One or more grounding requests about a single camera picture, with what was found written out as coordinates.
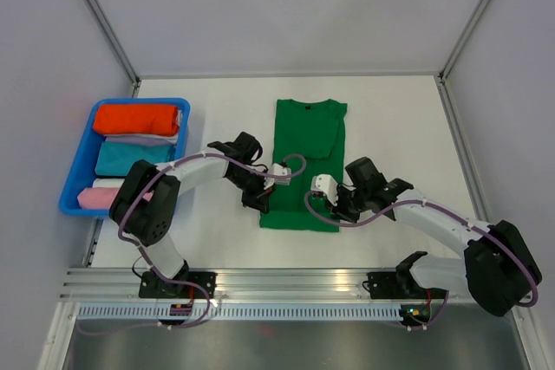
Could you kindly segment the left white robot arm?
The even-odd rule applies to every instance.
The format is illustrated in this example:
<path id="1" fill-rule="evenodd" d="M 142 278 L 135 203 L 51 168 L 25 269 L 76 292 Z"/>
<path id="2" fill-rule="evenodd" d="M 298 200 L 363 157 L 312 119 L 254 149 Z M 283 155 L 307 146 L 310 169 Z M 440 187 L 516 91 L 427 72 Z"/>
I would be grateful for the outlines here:
<path id="1" fill-rule="evenodd" d="M 241 204 L 263 214 L 270 211 L 275 186 L 254 172 L 263 148 L 253 136 L 242 132 L 234 141 L 214 141 L 207 154 L 198 153 L 167 164 L 154 165 L 141 159 L 133 163 L 108 212 L 121 227 L 119 234 L 142 248 L 149 270 L 140 276 L 142 299 L 193 299 L 213 292 L 215 275 L 202 272 L 189 276 L 189 266 L 169 236 L 178 198 L 198 185 L 226 179 L 241 194 Z"/>

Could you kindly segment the green t-shirt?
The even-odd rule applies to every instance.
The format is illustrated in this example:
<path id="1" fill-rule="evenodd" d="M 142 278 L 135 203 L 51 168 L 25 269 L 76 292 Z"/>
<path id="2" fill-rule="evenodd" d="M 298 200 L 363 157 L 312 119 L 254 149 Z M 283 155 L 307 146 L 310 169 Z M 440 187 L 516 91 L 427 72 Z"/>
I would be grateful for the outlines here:
<path id="1" fill-rule="evenodd" d="M 300 176 L 288 185 L 279 185 L 271 194 L 270 212 L 260 216 L 260 227 L 339 231 L 337 226 L 310 214 L 304 206 L 304 195 L 317 175 L 329 174 L 336 182 L 343 181 L 347 111 L 347 104 L 332 99 L 313 103 L 292 99 L 277 101 L 272 161 L 283 162 L 288 155 L 300 154 L 306 160 L 306 167 Z"/>

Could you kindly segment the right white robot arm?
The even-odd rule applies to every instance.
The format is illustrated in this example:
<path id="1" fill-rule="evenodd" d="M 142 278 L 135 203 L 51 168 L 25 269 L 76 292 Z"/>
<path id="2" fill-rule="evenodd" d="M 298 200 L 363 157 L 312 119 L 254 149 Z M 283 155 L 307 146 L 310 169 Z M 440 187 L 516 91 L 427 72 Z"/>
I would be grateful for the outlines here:
<path id="1" fill-rule="evenodd" d="M 441 289 L 471 297 L 494 316 L 537 303 L 542 276 L 514 224 L 464 217 L 404 179 L 386 180 L 366 157 L 348 164 L 346 173 L 350 185 L 330 179 L 325 187 L 332 218 L 359 225 L 362 213 L 370 211 L 375 218 L 387 217 L 424 232 L 455 254 L 445 258 L 421 250 L 402 260 L 395 268 L 402 294 Z"/>

